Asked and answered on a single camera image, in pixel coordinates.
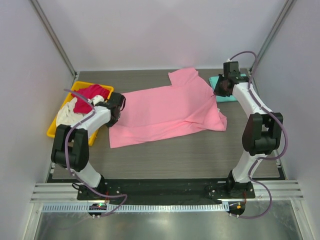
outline yellow basket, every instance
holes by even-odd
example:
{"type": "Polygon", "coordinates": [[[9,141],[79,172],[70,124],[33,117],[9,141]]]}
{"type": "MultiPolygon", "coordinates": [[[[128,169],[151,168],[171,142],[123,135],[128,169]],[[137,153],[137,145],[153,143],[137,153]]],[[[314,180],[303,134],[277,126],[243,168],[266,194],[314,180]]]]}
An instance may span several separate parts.
{"type": "MultiPolygon", "coordinates": [[[[89,83],[89,82],[84,82],[84,81],[76,81],[71,90],[72,91],[78,91],[79,89],[85,89],[85,88],[88,88],[89,86],[91,85],[94,85],[95,83],[89,83]]],[[[110,98],[111,96],[111,93],[114,91],[114,88],[112,86],[107,86],[107,85],[100,85],[101,87],[103,87],[104,89],[107,89],[110,91],[109,93],[109,96],[107,97],[108,99],[110,98]]],[[[60,109],[67,103],[67,102],[70,102],[74,97],[71,95],[71,92],[68,93],[68,95],[66,96],[62,106],[60,107],[60,109]]],[[[57,130],[57,127],[56,127],[56,120],[57,120],[57,115],[55,116],[53,122],[51,123],[48,131],[46,132],[46,135],[50,138],[54,138],[55,135],[56,135],[56,130],[57,130]]],[[[89,138],[89,146],[92,146],[95,142],[95,139],[97,137],[97,133],[98,133],[98,130],[95,131],[91,137],[89,138]]]]}

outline folded teal cloth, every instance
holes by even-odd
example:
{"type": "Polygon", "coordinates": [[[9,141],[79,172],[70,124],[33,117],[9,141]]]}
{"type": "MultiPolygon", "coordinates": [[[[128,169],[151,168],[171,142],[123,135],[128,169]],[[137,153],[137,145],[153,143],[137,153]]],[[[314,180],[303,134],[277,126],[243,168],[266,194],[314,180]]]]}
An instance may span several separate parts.
{"type": "MultiPolygon", "coordinates": [[[[212,76],[209,78],[210,85],[213,90],[215,90],[215,87],[217,85],[219,76],[212,76]]],[[[237,99],[234,96],[216,96],[216,102],[217,103],[223,103],[223,102],[236,102],[237,99]]]]}

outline shirt sleeve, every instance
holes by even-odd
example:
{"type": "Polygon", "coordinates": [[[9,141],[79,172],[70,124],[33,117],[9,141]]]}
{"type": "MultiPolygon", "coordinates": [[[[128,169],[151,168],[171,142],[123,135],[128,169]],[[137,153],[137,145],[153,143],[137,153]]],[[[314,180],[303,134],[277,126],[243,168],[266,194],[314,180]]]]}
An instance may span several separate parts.
{"type": "Polygon", "coordinates": [[[173,87],[181,87],[196,79],[199,75],[198,71],[194,67],[188,67],[174,72],[169,72],[168,76],[173,87]]]}

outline pink shirt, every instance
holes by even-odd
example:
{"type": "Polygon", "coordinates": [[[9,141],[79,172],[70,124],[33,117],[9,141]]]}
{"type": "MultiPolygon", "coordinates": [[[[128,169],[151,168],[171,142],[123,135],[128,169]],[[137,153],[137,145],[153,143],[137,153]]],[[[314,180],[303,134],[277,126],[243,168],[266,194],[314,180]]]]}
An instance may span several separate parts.
{"type": "Polygon", "coordinates": [[[171,86],[124,93],[126,105],[109,129],[110,147],[153,142],[203,130],[225,131],[212,88],[193,67],[168,74],[171,86]]]}

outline white cloth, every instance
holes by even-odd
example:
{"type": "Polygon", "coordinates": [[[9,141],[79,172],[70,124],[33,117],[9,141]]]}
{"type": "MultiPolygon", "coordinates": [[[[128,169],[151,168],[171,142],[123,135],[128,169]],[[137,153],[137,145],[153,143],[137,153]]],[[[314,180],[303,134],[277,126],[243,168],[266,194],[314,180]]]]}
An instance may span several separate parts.
{"type": "Polygon", "coordinates": [[[85,114],[74,113],[74,108],[77,98],[74,97],[71,101],[67,102],[58,112],[56,116],[55,125],[58,127],[60,124],[72,125],[79,122],[85,114]]]}

